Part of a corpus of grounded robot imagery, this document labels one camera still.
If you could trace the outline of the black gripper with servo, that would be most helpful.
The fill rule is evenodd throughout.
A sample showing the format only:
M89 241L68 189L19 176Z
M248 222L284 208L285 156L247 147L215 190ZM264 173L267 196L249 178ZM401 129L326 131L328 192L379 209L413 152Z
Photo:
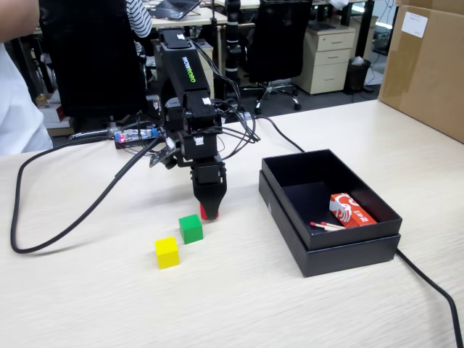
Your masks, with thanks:
M191 169L194 196L200 203L201 218L215 220L227 191L225 163L220 155L190 161L179 157L178 166Z

